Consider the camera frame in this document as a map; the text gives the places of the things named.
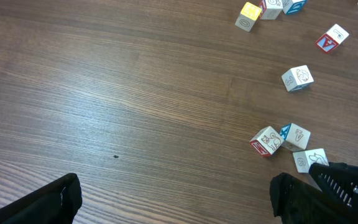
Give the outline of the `number four wooden block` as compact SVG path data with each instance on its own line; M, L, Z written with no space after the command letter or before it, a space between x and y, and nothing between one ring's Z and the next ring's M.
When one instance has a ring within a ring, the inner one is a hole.
M284 139L282 147L297 152L306 149L311 132L295 123L290 123L281 128L280 135Z

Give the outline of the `bird picture red block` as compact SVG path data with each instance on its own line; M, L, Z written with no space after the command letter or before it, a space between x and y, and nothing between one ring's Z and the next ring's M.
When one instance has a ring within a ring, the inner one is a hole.
M294 152L293 158L295 160L296 169L299 173L308 173L313 163L329 166L329 162L323 148Z

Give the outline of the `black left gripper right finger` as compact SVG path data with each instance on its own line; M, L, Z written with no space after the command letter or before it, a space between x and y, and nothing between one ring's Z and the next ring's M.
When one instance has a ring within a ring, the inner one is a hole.
M331 201L311 185L281 173L270 182L273 215L286 224L358 223L358 213Z

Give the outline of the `cat picture red block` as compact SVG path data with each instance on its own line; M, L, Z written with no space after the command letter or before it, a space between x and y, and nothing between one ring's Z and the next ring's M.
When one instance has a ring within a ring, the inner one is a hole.
M284 143L284 139L271 126L261 129L250 145L263 157L270 157Z

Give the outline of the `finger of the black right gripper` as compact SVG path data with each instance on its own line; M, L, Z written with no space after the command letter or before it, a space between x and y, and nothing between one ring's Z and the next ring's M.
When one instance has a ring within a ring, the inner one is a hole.
M324 196L349 223L358 223L358 167L330 162L327 166L314 163L310 176Z

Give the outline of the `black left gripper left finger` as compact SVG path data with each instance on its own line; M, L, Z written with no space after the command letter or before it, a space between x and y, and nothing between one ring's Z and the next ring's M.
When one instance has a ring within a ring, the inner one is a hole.
M69 173L0 208L0 224L71 224L81 206L80 180Z

